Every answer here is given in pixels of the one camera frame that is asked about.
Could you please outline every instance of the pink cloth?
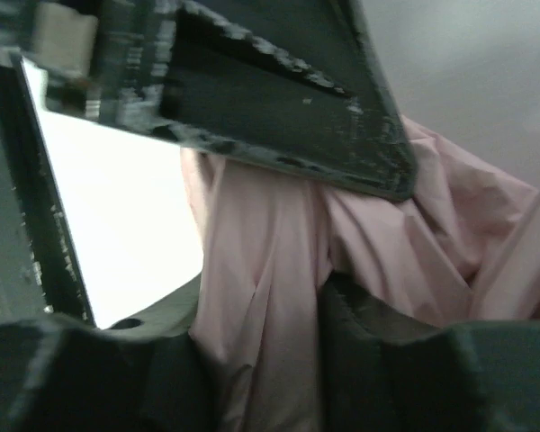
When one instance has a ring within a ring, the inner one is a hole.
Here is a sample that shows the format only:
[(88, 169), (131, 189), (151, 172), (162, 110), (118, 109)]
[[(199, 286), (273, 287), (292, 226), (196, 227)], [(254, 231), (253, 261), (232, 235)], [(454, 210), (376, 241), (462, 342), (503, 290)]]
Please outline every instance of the pink cloth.
[(182, 150), (205, 251), (192, 337), (220, 431), (321, 429), (316, 297), (332, 269), (437, 326), (540, 318), (536, 190), (404, 122), (419, 175), (398, 205)]

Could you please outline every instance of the white surface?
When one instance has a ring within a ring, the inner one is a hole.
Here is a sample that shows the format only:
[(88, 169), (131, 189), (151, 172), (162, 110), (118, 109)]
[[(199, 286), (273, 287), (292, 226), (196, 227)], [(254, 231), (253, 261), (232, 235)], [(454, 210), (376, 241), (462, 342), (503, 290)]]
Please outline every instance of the white surface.
[(27, 63), (26, 73), (94, 319), (104, 329), (202, 270), (179, 148), (47, 112), (42, 72)]
[(400, 110), (540, 186), (540, 0), (363, 0)]

